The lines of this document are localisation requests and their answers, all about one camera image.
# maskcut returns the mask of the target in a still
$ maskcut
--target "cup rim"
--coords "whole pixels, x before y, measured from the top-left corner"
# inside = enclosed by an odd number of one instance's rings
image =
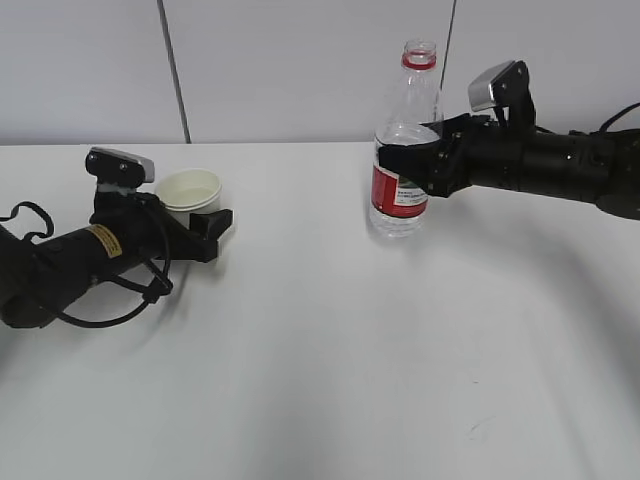
[[[162,198],[160,198],[160,195],[158,195],[158,190],[163,184],[171,180],[173,177],[176,177],[184,173],[189,173],[189,172],[205,172],[207,174],[213,175],[218,181],[218,188],[211,195],[206,197],[204,200],[201,200],[198,203],[194,203],[192,205],[174,205],[174,204],[165,202]],[[222,191],[222,181],[220,180],[220,177],[215,172],[208,170],[206,168],[185,168],[164,177],[162,180],[160,180],[157,183],[153,191],[158,196],[158,198],[160,198],[160,201],[164,204],[167,210],[171,210],[172,212],[189,212],[191,210],[197,210],[206,205],[209,205],[210,203],[215,202],[217,198],[220,196],[220,192]]]

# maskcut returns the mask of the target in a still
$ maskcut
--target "water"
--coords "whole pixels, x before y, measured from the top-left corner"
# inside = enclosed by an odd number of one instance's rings
[[[440,139],[437,132],[422,125],[407,125],[393,123],[384,127],[380,134],[376,135],[376,150],[384,144],[415,145],[419,143],[431,143]],[[405,187],[415,187],[411,182],[403,182]],[[424,224],[425,212],[412,217],[395,217],[386,215],[378,210],[373,202],[369,204],[369,220],[373,227],[382,235],[388,237],[407,237]]]

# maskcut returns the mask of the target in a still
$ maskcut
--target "robotic arm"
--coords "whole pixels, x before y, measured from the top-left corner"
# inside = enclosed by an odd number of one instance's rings
[[[45,232],[18,239],[0,226],[0,319],[14,328],[45,327],[55,318],[84,328],[122,324],[169,295],[172,260],[207,263],[218,256],[218,239],[231,226],[231,210],[191,214],[185,228],[160,199],[138,192],[153,182],[151,160],[116,150],[93,148],[86,169],[97,177],[94,214],[90,225],[57,238],[53,222],[38,205],[22,202],[0,223],[28,208],[45,222]],[[33,244],[39,237],[45,241]],[[152,260],[162,260],[162,269]],[[138,265],[153,275],[149,285],[121,277]],[[106,321],[75,318],[64,310],[87,290],[103,282],[140,293],[142,302],[130,313]]]
[[[484,72],[469,86],[469,100],[474,112],[492,108],[496,120],[469,114],[445,120],[440,142],[383,146],[380,165],[435,197],[478,185],[593,203],[640,220],[640,129],[607,131],[640,104],[589,135],[551,133],[536,127],[522,61]]]

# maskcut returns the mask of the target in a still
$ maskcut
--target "yellow label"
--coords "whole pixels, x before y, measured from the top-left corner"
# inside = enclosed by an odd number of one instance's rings
[[[91,225],[87,227],[93,233],[107,251],[109,258],[116,258],[122,255],[122,245],[118,238],[104,225]]]

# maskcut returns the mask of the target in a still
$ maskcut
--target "red bottle label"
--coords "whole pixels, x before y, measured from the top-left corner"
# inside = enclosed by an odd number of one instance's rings
[[[378,165],[373,167],[371,201],[382,213],[400,218],[417,217],[427,208],[427,194],[420,187]]]

